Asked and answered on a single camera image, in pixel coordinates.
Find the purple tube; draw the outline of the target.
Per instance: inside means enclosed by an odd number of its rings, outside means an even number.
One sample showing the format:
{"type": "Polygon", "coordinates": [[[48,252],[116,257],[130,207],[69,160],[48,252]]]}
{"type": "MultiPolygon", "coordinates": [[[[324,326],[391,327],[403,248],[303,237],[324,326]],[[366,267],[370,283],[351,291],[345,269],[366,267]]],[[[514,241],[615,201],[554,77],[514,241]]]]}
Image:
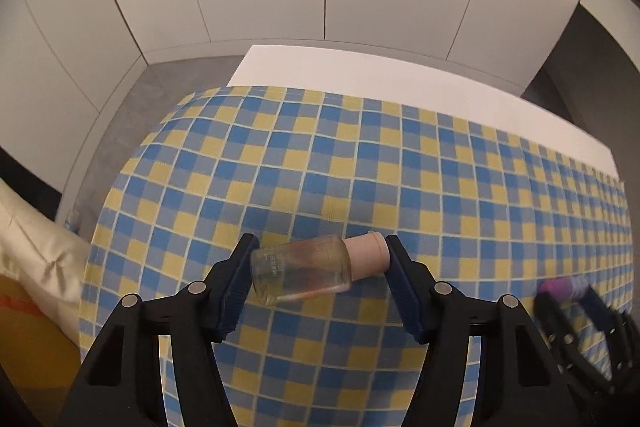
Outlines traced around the purple tube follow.
{"type": "Polygon", "coordinates": [[[538,293],[548,293],[559,301],[579,301],[585,297],[589,287],[590,284],[585,277],[572,275],[542,281],[538,287],[538,293]]]}

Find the small clear glass bottle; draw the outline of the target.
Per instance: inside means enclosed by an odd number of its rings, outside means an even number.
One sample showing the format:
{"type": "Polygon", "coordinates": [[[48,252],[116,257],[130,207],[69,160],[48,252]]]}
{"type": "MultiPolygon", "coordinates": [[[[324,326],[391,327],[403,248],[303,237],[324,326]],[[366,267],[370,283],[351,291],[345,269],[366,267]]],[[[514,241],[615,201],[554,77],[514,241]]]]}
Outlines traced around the small clear glass bottle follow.
{"type": "Polygon", "coordinates": [[[389,267],[390,248],[375,231],[349,239],[304,239],[259,248],[250,255],[254,291],[267,306],[341,293],[389,267]]]}

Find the blue yellow checkered tablecloth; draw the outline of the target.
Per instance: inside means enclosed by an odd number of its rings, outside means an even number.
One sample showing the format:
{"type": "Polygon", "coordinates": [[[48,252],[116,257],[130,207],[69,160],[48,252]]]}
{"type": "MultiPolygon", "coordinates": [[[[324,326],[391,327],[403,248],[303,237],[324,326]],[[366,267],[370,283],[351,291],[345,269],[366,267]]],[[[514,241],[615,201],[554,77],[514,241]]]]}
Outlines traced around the blue yellow checkered tablecloth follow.
{"type": "MultiPolygon", "coordinates": [[[[175,294],[262,245],[397,235],[466,295],[530,306],[584,274],[629,309],[634,246],[623,183],[518,135],[408,105],[293,88],[185,96],[134,139],[101,211],[82,288],[88,350],[123,295],[175,294]]],[[[265,307],[250,298],[215,349],[243,426],[396,426],[425,350],[386,282],[265,307]]]]}

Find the brown cardboard box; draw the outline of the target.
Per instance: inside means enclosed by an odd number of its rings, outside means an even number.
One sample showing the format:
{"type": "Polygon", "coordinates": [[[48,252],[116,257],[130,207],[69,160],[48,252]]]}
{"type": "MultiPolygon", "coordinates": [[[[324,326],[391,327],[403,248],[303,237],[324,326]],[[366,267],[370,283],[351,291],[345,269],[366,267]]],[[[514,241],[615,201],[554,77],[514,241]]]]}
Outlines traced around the brown cardboard box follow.
{"type": "Polygon", "coordinates": [[[43,426],[54,426],[80,367],[78,347],[17,281],[1,279],[1,367],[43,426]]]}

